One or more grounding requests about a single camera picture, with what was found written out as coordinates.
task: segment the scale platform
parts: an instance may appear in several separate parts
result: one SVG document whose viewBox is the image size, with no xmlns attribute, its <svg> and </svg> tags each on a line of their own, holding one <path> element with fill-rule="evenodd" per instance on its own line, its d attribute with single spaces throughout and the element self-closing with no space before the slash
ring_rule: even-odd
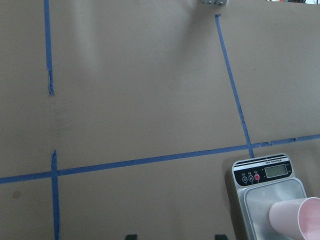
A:
<svg viewBox="0 0 320 240">
<path fill-rule="evenodd" d="M 232 176 L 248 240 L 292 240 L 277 233 L 269 221 L 273 204 L 306 198 L 286 154 L 237 161 Z"/>
</svg>

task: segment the tape line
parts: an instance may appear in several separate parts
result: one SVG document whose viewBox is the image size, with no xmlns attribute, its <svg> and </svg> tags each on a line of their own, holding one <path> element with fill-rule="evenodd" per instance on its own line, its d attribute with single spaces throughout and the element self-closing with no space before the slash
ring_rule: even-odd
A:
<svg viewBox="0 0 320 240">
<path fill-rule="evenodd" d="M 0 178 L 0 184 L 10 184 L 16 182 L 24 182 L 36 179 L 46 179 L 51 177 L 51 172 L 40 172 L 40 173 L 32 173 L 26 175 L 19 175 L 19 176 L 9 176 L 9 177 L 2 177 Z"/>
<path fill-rule="evenodd" d="M 46 69 L 48 71 L 48 89 L 49 95 L 54 92 L 54 78 L 52 70 L 52 49 L 51 49 L 51 30 L 50 30 L 50 3 L 49 0 L 43 0 L 44 4 L 44 31 L 45 31 L 45 53 L 46 53 Z"/>
<path fill-rule="evenodd" d="M 257 149 L 257 148 L 270 147 L 274 145 L 283 145 L 283 144 L 290 144 L 295 142 L 311 141 L 316 139 L 320 139 L 320 134 L 287 138 L 282 140 L 274 140 L 269 142 L 268 141 L 258 142 L 258 143 L 253 143 L 251 147 L 253 149 Z M 179 154 L 172 154 L 172 155 L 165 155 L 165 156 L 141 158 L 141 159 L 128 160 L 128 161 L 105 163 L 105 164 L 99 164 L 99 165 L 93 165 L 93 166 L 75 167 L 75 168 L 57 170 L 56 174 L 59 177 L 64 175 L 80 174 L 80 173 L 128 167 L 128 166 L 134 166 L 134 165 L 140 165 L 140 164 L 148 164 L 148 163 L 156 163 L 156 162 L 163 162 L 163 161 L 177 160 L 177 159 L 184 159 L 184 158 L 194 158 L 194 157 L 200 157 L 205 155 L 236 152 L 236 151 L 247 150 L 247 149 L 248 149 L 247 145 L 230 146 L 230 147 L 217 148 L 213 150 L 194 151 L 194 152 L 186 152 L 186 153 L 179 153 Z M 26 175 L 2 177 L 0 178 L 0 184 L 9 184 L 9 183 L 30 181 L 30 180 L 36 180 L 36 179 L 46 179 L 46 178 L 52 178 L 52 176 L 53 176 L 52 173 L 50 171 L 47 171 L 47 172 L 40 172 L 40 173 L 33 173 L 33 174 L 26 174 Z"/>
<path fill-rule="evenodd" d="M 106 163 L 106 164 L 58 170 L 58 175 L 64 176 L 64 175 L 70 175 L 70 174 L 80 174 L 80 173 L 87 173 L 87 172 L 93 172 L 93 171 L 99 171 L 99 170 L 114 169 L 114 168 L 121 168 L 121 167 L 149 164 L 149 163 L 157 163 L 157 162 L 163 162 L 163 161 L 169 161 L 169 160 L 193 158 L 193 157 L 220 154 L 220 153 L 228 153 L 228 152 L 234 152 L 234 151 L 240 151 L 240 150 L 246 150 L 246 149 L 248 149 L 247 145 L 239 145 L 239 146 L 218 148 L 213 150 L 194 151 L 194 152 L 186 152 L 186 153 L 179 153 L 179 154 L 172 154 L 172 155 L 165 155 L 165 156 L 141 158 L 141 159 L 128 160 L 128 161 L 119 161 L 119 162 L 112 162 L 112 163 Z"/>
<path fill-rule="evenodd" d="M 245 117 L 244 117 L 244 114 L 243 114 L 243 111 L 242 111 L 242 108 L 241 108 L 240 99 L 239 99 L 239 96 L 238 96 L 238 92 L 237 92 L 234 76 L 233 76 L 233 73 L 232 73 L 232 70 L 231 70 L 231 65 L 230 65 L 230 61 L 229 61 L 229 57 L 228 57 L 228 53 L 227 53 L 224 37 L 223 37 L 222 31 L 221 31 L 221 26 L 220 26 L 220 22 L 219 22 L 219 16 L 220 16 L 220 14 L 215 15 L 215 24 L 216 24 L 216 28 L 217 28 L 218 35 L 219 35 L 219 40 L 220 40 L 220 44 L 221 44 L 221 48 L 222 48 L 222 52 L 223 52 L 223 56 L 224 56 L 224 61 L 225 61 L 225 65 L 226 65 L 226 69 L 227 69 L 228 75 L 229 75 L 229 79 L 230 79 L 230 83 L 231 83 L 231 87 L 232 87 L 232 91 L 233 91 L 236 107 L 238 109 L 238 113 L 239 113 L 239 116 L 240 116 L 240 119 L 241 119 L 241 125 L 242 125 L 242 129 L 243 129 L 243 132 L 244 132 L 246 144 L 248 145 L 248 150 L 249 150 L 249 153 L 250 153 L 250 157 L 254 158 L 255 155 L 254 155 L 253 147 L 252 147 L 252 144 L 251 144 L 250 136 L 249 136 L 249 133 L 248 133 Z"/>
<path fill-rule="evenodd" d="M 58 188 L 58 170 L 57 170 L 57 151 L 56 150 L 53 151 L 51 156 L 51 184 L 52 184 L 54 239 L 59 240 L 60 207 L 59 207 L 59 188 Z"/>
</svg>

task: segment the pink cup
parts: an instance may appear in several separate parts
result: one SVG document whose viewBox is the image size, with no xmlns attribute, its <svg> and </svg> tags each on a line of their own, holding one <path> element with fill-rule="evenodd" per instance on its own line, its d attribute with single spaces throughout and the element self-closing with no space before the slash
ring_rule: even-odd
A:
<svg viewBox="0 0 320 240">
<path fill-rule="evenodd" d="M 272 227 L 295 240 L 320 240 L 320 198 L 280 201 L 269 212 Z"/>
</svg>

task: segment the scale display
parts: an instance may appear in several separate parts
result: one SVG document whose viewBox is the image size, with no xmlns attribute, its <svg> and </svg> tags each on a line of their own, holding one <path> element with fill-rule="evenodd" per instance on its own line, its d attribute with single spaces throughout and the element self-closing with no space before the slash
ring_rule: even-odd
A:
<svg viewBox="0 0 320 240">
<path fill-rule="evenodd" d="M 268 179 L 288 174 L 285 164 L 265 167 L 264 171 Z"/>
</svg>

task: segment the digital scale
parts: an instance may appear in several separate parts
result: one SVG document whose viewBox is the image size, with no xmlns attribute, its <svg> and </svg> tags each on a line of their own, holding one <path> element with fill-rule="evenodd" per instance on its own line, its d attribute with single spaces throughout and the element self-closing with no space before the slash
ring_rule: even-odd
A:
<svg viewBox="0 0 320 240">
<path fill-rule="evenodd" d="M 269 211 L 280 201 L 306 198 L 286 154 L 236 161 L 232 177 L 248 240 L 292 240 L 277 233 L 270 224 Z"/>
</svg>

